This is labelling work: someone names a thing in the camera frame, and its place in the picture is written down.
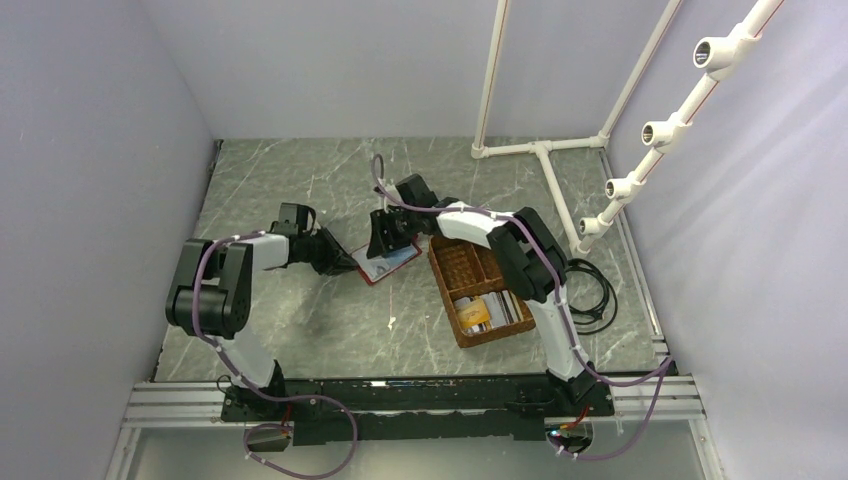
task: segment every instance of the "pipe opening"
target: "pipe opening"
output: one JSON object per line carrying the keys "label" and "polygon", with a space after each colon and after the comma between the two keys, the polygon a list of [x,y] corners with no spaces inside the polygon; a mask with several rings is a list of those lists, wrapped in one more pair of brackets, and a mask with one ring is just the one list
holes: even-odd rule
{"label": "pipe opening", "polygon": [[651,143],[651,140],[654,139],[654,127],[650,125],[645,125],[645,128],[642,129],[642,141],[645,144]]}
{"label": "pipe opening", "polygon": [[710,42],[701,42],[695,47],[695,65],[701,66],[710,58]]}

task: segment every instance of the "wicker basket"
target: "wicker basket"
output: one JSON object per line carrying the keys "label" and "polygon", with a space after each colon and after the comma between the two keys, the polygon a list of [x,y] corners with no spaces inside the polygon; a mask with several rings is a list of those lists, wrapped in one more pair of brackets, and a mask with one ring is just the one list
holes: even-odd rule
{"label": "wicker basket", "polygon": [[487,248],[444,237],[430,239],[429,257],[453,335],[460,348],[473,347],[536,327],[530,309],[519,300],[518,307],[524,316],[523,321],[485,332],[465,333],[459,324],[453,302],[463,297],[506,290],[498,262],[492,251]]}

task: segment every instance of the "brown basket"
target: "brown basket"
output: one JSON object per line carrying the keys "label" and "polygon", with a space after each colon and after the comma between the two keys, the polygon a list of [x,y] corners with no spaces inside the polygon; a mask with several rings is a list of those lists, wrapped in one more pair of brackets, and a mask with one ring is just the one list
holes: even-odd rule
{"label": "brown basket", "polygon": [[526,332],[536,327],[527,305],[518,300],[524,321],[485,332],[468,334],[459,324],[453,302],[463,297],[506,290],[498,262],[487,248],[444,237],[430,239],[430,266],[439,284],[439,293],[448,313],[453,335],[460,348],[468,348],[499,338]]}

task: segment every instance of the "card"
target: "card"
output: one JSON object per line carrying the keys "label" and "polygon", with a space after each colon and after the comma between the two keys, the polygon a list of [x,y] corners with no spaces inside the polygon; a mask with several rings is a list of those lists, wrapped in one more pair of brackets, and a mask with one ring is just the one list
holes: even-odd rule
{"label": "card", "polygon": [[412,245],[401,248],[394,252],[387,253],[382,257],[368,259],[365,254],[368,251],[368,245],[363,245],[361,248],[351,253],[350,256],[359,264],[359,274],[368,283],[374,285],[380,280],[388,277],[398,268],[409,263],[410,260],[421,255],[421,249],[418,245]]}

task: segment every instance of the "pvc pipe frame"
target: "pvc pipe frame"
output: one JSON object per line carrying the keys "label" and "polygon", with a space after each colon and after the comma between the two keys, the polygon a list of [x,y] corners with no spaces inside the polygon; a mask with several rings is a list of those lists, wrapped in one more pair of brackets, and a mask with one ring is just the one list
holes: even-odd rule
{"label": "pvc pipe frame", "polygon": [[[783,0],[758,0],[757,3],[754,4],[753,8],[751,8],[751,11],[748,12],[748,15],[745,16],[742,23],[734,27],[730,36],[741,35],[743,38],[737,39],[745,40],[746,42],[749,42],[749,44],[750,42],[756,42],[759,40],[763,28],[765,28],[768,21],[782,4]],[[698,42],[698,46],[696,46],[696,48],[700,48],[703,42],[704,40]],[[741,60],[741,55],[734,58],[734,65],[738,63],[739,60]],[[698,80],[695,88],[692,89],[692,92],[689,93],[677,112],[673,113],[670,117],[679,119],[686,127],[691,125],[695,114],[698,113],[698,110],[701,109],[704,102],[706,102],[707,98],[709,98],[713,90],[715,90],[719,84],[719,80],[715,80],[713,78],[713,72],[710,71],[709,68],[706,70],[707,71],[701,79]],[[672,138],[671,143],[675,143],[679,140],[679,138]],[[648,153],[645,154],[645,157],[642,158],[642,161],[639,162],[639,165],[632,172],[633,176],[637,179],[637,182],[640,182],[640,184],[644,183],[666,153],[667,151],[665,153],[658,151],[656,147],[648,150]],[[583,237],[583,240],[580,241],[577,250],[580,252],[588,252],[595,240],[601,238],[601,236],[606,233],[613,219],[615,219],[624,206],[630,203],[637,194],[638,190],[633,192],[633,194],[626,199],[611,200],[609,205],[607,205],[607,208],[597,216],[597,221],[600,223],[601,227],[597,230],[597,232]]]}
{"label": "pvc pipe frame", "polygon": [[665,7],[665,10],[663,10],[660,19],[657,21],[657,24],[654,27],[651,36],[648,38],[648,42],[645,45],[645,48],[639,55],[639,59],[636,61],[636,65],[633,66],[633,70],[630,72],[630,76],[628,77],[624,88],[619,94],[618,99],[616,100],[615,105],[612,108],[612,111],[610,112],[606,122],[604,122],[603,127],[597,135],[588,138],[578,138],[570,140],[545,140],[520,145],[487,147],[483,144],[483,142],[486,136],[486,125],[489,116],[489,107],[492,103],[492,94],[494,92],[498,60],[500,58],[501,53],[503,32],[506,26],[506,19],[509,12],[509,0],[498,0],[497,11],[495,13],[495,24],[492,29],[492,41],[489,46],[489,60],[486,65],[486,77],[483,82],[483,96],[480,100],[480,112],[477,117],[477,130],[474,135],[474,143],[472,143],[471,145],[471,156],[472,158],[480,159],[499,155],[515,155],[522,153],[536,154],[542,164],[542,170],[545,172],[545,178],[548,181],[548,186],[551,190],[551,196],[554,199],[554,205],[556,206],[560,220],[562,220],[563,226],[565,228],[569,248],[571,250],[572,255],[574,255],[575,257],[584,257],[587,253],[589,253],[589,250],[588,248],[582,248],[582,242],[580,241],[580,237],[574,227],[574,222],[571,219],[571,213],[568,210],[568,206],[565,203],[565,199],[562,196],[562,191],[559,188],[559,182],[557,181],[556,174],[554,173],[553,168],[551,166],[550,157],[548,154],[553,150],[587,147],[598,148],[607,146],[607,143],[609,142],[610,133],[615,127],[615,124],[618,121],[619,117],[621,117],[621,113],[624,111],[624,107],[627,105],[628,100],[630,100],[630,97],[633,95],[633,91],[636,89],[636,85],[639,83],[639,80],[642,78],[642,75],[647,69],[648,63],[650,63],[651,59],[656,53],[660,41],[662,40],[663,36],[665,36],[665,33],[668,30],[668,27],[671,24],[674,15],[677,13],[677,10],[679,9],[681,3],[682,0],[669,0],[668,4]]}

